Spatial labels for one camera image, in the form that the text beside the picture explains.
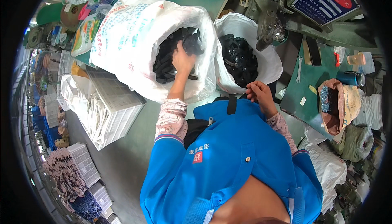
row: red plastic item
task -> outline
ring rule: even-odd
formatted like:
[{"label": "red plastic item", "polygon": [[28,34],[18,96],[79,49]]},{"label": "red plastic item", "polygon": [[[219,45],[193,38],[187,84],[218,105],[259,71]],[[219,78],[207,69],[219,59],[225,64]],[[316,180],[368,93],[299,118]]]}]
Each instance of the red plastic item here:
[{"label": "red plastic item", "polygon": [[89,16],[91,10],[86,9],[86,7],[87,7],[87,3],[81,9],[79,16],[78,16],[78,20],[84,20],[84,19],[86,19],[87,16]]},{"label": "red plastic item", "polygon": [[334,54],[335,54],[335,56],[336,56],[336,64],[335,64],[335,66],[336,66],[336,67],[339,67],[339,66],[340,66],[339,54],[338,54],[338,53],[335,53],[335,52],[334,52]]}]

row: wrench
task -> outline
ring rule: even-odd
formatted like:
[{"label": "wrench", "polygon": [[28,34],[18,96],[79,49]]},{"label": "wrench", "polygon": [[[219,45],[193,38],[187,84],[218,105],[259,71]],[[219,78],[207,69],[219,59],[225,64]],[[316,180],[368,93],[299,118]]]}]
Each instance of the wrench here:
[{"label": "wrench", "polygon": [[297,76],[297,83],[301,82],[300,80],[300,74],[301,74],[301,64],[302,64],[302,56],[298,56],[298,60],[300,61],[300,65],[298,66],[298,76]]}]

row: plastic cup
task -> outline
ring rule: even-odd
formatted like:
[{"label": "plastic cup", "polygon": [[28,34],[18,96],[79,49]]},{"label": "plastic cup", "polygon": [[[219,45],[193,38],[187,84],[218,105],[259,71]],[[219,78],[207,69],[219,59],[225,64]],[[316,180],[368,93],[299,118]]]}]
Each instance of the plastic cup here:
[{"label": "plastic cup", "polygon": [[362,53],[358,53],[357,55],[349,55],[347,56],[347,62],[350,65],[365,65],[365,55]]}]

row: hand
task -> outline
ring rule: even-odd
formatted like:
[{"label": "hand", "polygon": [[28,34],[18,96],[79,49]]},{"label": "hand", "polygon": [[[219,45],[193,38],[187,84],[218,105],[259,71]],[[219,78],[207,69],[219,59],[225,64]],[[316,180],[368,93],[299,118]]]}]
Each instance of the hand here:
[{"label": "hand", "polygon": [[187,76],[190,74],[196,62],[196,55],[187,55],[182,47],[182,41],[178,41],[177,49],[173,51],[173,66],[177,70],[177,74]]},{"label": "hand", "polygon": [[272,98],[271,90],[268,85],[263,84],[260,81],[254,81],[246,86],[248,89],[245,91],[247,98],[251,102],[256,100],[259,102],[260,111],[266,115],[267,119],[272,118],[277,114],[274,99]]}]

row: floral patterned sleeve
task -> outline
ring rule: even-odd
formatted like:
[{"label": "floral patterned sleeve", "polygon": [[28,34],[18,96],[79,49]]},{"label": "floral patterned sleeve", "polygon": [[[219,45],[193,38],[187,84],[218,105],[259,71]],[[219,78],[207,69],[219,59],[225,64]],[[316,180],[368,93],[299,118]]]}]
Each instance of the floral patterned sleeve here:
[{"label": "floral patterned sleeve", "polygon": [[161,134],[174,134],[183,140],[188,130],[188,123],[185,120],[187,107],[188,104],[180,99],[164,99],[155,126],[155,138]]},{"label": "floral patterned sleeve", "polygon": [[295,145],[294,140],[291,138],[291,134],[288,131],[286,120],[282,114],[277,113],[272,118],[267,119],[267,124],[270,125],[273,130],[286,138],[288,145],[290,146],[291,154],[298,151],[297,146]]}]

